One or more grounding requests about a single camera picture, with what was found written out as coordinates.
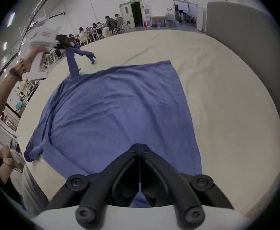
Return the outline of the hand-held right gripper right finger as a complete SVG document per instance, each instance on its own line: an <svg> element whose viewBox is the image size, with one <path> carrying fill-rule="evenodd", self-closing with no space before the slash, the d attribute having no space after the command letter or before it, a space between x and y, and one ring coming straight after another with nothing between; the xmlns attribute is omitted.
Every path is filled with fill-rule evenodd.
<svg viewBox="0 0 280 230"><path fill-rule="evenodd" d="M141 192L152 207L174 205L182 228L197 228L206 218L204 206L234 209L210 176L179 173L148 145L140 144Z"/></svg>

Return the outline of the person's left hand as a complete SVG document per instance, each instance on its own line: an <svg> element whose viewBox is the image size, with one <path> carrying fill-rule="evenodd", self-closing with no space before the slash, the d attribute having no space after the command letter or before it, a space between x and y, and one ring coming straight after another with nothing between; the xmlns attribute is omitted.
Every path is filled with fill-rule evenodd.
<svg viewBox="0 0 280 230"><path fill-rule="evenodd" d="M48 50L43 46L31 48L29 53L22 60L23 71L25 73L29 72L31 70L31 66L32 66L32 63L34 62L35 58L37 56L42 56L47 51Z"/></svg>

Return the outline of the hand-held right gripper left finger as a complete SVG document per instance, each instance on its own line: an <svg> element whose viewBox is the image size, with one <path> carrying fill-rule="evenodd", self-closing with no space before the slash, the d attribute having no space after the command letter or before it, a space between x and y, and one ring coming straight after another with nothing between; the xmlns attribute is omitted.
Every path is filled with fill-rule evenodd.
<svg viewBox="0 0 280 230"><path fill-rule="evenodd" d="M139 192L140 144L133 144L103 171L91 175L75 174L52 198L50 209L78 206L77 223L94 228L102 221L106 205L129 207Z"/></svg>

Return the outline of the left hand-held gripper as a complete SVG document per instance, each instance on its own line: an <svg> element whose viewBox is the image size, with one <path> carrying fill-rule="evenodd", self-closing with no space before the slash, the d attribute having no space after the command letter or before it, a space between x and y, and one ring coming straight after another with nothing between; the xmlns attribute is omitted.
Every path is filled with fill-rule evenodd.
<svg viewBox="0 0 280 230"><path fill-rule="evenodd" d="M46 79L56 61L64 55L65 49L69 48L69 44L72 48L79 48L79 42L75 38L59 34L58 29L40 26L31 30L22 42L22 58L35 47L43 46L47 52L41 52L35 57L31 70L22 75L22 80Z"/></svg>

